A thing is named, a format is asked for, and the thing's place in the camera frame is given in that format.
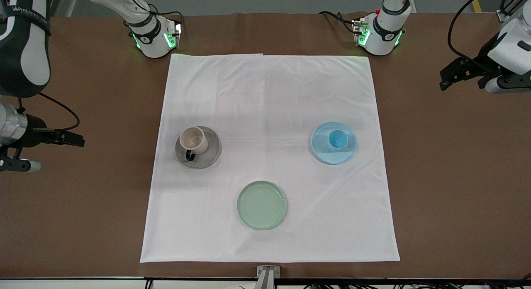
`cup handle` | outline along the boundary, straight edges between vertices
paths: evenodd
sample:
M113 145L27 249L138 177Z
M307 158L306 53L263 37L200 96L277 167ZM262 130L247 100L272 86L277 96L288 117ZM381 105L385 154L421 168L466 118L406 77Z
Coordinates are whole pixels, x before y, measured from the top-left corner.
M186 160L189 162L193 161L195 158L195 154L192 154L191 150L186 150Z

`table surface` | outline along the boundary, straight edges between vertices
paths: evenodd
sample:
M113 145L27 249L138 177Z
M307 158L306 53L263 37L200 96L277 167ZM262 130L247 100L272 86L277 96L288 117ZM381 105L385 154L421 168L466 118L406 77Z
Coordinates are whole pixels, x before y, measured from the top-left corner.
M529 94L475 81L441 92L452 14L413 14L400 45L369 56L400 262L283 264L284 277L521 278L531 271ZM256 275L254 263L139 264L169 56L148 59L119 18L53 18L45 93L81 117L86 146L40 145L34 174L0 175L0 276ZM465 14L455 46L474 55L499 22ZM189 17L175 53L366 56L324 15ZM72 118L24 100L48 126Z

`blue cup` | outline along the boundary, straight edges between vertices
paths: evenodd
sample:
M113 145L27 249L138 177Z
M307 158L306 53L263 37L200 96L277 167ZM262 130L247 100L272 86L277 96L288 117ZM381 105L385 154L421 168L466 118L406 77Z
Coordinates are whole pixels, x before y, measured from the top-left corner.
M342 130L333 130L328 135L328 151L339 152L348 145L348 135Z

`green plate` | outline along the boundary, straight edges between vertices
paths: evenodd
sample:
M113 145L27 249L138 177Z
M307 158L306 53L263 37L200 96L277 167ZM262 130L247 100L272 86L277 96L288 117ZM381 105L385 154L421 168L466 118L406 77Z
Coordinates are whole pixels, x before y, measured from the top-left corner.
M282 222L288 203L284 192L267 181L247 185L238 197L238 215L254 230L271 230Z

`blue saucer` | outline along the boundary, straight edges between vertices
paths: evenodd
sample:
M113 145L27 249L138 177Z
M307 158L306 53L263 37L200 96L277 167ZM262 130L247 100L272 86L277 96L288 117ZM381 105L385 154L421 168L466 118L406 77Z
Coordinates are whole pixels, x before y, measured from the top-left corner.
M358 143L349 126L340 122L326 122L313 132L313 153L327 164L344 164L354 154Z

